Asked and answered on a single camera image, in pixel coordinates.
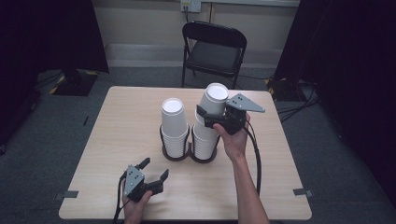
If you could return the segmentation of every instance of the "gray carpet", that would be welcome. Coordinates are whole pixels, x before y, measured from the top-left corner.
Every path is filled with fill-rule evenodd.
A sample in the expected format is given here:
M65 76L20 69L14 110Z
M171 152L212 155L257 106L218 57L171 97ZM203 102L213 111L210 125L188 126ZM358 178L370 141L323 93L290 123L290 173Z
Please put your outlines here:
M274 72L244 68L241 75L246 77L238 79L239 88L266 91L263 81L253 77L269 77ZM54 74L42 74L40 80ZM62 202L54 196L67 190L111 86L179 87L180 80L180 67L112 67L109 75L99 76L88 97L50 95L53 82L42 87L35 111L0 157L0 223L111 223L61 220ZM203 74L187 78L201 88L213 81L232 83ZM276 102L277 108L297 105L301 103ZM315 194L308 199L313 213L310 220L283 223L396 223L395 210L382 189L360 158L340 141L321 105L303 109L283 122L283 127L303 185Z

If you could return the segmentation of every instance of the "table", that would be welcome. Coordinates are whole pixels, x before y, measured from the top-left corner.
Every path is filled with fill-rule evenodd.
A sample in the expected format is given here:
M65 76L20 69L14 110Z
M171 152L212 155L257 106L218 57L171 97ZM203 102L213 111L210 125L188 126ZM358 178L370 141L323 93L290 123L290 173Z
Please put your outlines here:
M143 170L146 182L159 179L165 169L169 169L169 177L164 183L164 192L148 202L144 220L237 219L233 168L222 140L217 157L207 164L190 157L184 161L169 161L162 153L159 128L163 101L179 98L192 127L195 106L204 92L203 89L112 87L68 189L77 190L78 196L64 199L59 216L112 219L121 174L128 164L136 165L150 157L151 163ZM268 217L311 218L306 196L293 193L303 186L271 95L266 91L229 91L229 95L232 97L238 92L266 110L249 115L262 157L261 200ZM247 141L246 154L256 184L257 168L250 141Z

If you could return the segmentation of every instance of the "chair backrest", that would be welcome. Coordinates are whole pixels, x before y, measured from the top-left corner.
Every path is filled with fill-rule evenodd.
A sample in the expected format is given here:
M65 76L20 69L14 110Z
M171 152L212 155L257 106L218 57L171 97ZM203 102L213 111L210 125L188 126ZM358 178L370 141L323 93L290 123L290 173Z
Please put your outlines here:
M205 21L192 21L183 26L183 37L186 44L188 39L227 47L245 49L247 39L238 30Z

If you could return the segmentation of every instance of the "paper cup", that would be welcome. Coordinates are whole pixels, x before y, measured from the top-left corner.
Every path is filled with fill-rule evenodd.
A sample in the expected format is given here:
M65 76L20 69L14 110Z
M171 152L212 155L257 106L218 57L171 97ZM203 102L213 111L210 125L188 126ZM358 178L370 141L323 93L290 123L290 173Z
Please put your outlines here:
M197 120L194 124L194 133L199 138L205 140L217 139L219 136L216 130L212 128L206 128L199 120Z
M228 89L220 83L211 83L205 89L205 93L201 98L199 106L208 114L223 115L225 102L228 99ZM204 123L204 119L198 115L198 120Z
M194 133L193 151L194 156L200 160L208 160L213 154L218 138L214 139L202 139L195 133L195 125L192 127Z
M162 130L166 136L180 137L189 129L183 103L177 98L163 101L162 119Z
M180 158L184 155L185 146L186 146L186 136L188 135L189 130L183 133L179 137L169 137L163 133L163 129L161 129L161 134L163 135L163 144L165 146L166 154L172 158Z

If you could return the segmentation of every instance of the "wall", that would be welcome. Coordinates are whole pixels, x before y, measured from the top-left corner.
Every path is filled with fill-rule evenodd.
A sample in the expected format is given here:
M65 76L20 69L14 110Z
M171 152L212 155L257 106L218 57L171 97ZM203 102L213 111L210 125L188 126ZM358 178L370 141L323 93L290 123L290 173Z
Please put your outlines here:
M93 0L105 43L181 46L186 22L179 1ZM297 7L202 3L190 21L209 21L243 32L249 49L283 49Z

